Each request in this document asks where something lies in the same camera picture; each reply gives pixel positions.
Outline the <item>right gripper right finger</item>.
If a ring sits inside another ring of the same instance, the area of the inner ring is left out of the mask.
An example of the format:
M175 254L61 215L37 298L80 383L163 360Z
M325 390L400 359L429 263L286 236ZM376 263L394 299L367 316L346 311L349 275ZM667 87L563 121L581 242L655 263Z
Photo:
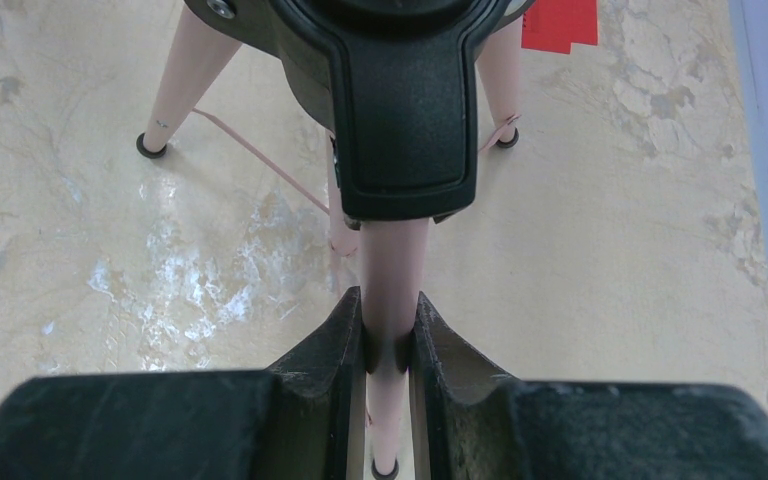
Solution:
M426 297L410 396L419 479L768 479L768 415L744 391L522 380Z

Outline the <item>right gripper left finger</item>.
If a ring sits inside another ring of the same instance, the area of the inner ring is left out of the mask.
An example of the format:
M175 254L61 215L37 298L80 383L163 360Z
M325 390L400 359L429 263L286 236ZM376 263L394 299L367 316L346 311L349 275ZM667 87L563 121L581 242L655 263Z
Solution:
M0 404L0 479L360 479L360 293L263 370L37 377Z

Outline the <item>pink tripod music stand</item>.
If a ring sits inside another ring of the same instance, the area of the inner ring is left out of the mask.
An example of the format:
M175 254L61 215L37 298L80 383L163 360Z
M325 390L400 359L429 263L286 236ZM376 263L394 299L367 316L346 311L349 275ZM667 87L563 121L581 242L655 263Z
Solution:
M170 138L242 46L277 58L329 134L331 245L362 263L373 475L398 475L409 338L428 231L475 199L477 83L494 144L518 140L506 67L525 1L188 1L138 152Z

